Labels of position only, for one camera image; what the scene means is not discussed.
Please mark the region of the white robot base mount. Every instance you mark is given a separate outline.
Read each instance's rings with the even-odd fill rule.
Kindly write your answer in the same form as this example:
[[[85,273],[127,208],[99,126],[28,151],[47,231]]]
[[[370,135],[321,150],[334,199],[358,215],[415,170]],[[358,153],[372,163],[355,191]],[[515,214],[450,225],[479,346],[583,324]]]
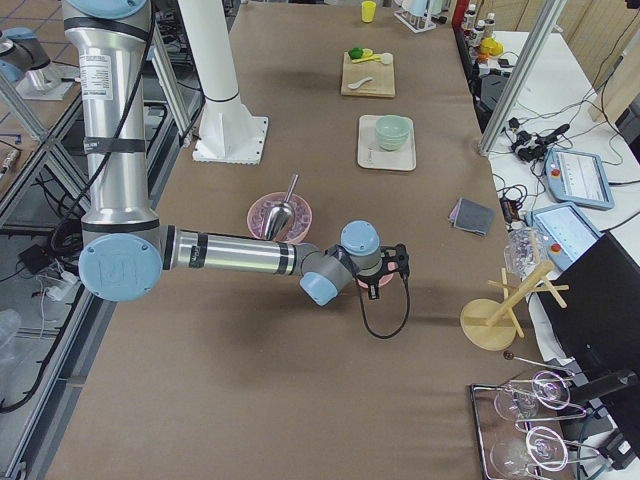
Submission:
[[[227,103],[206,101],[193,160],[258,165],[268,127],[268,117],[253,116],[238,98]]]

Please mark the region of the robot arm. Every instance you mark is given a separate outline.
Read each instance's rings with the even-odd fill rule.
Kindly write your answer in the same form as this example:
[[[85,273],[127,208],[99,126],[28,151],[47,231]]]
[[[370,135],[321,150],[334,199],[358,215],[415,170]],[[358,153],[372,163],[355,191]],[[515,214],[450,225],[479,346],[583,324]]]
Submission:
[[[11,83],[21,81],[28,72],[51,63],[35,33],[26,27],[1,31],[1,72]]]
[[[78,268],[94,295],[137,299],[178,266],[296,275],[319,305],[349,283],[366,285],[376,298],[384,277],[408,277],[406,248],[382,246],[366,221],[348,223],[326,250],[162,225],[148,197],[141,80],[154,33],[152,4],[66,1],[63,15],[79,54],[90,175]]]

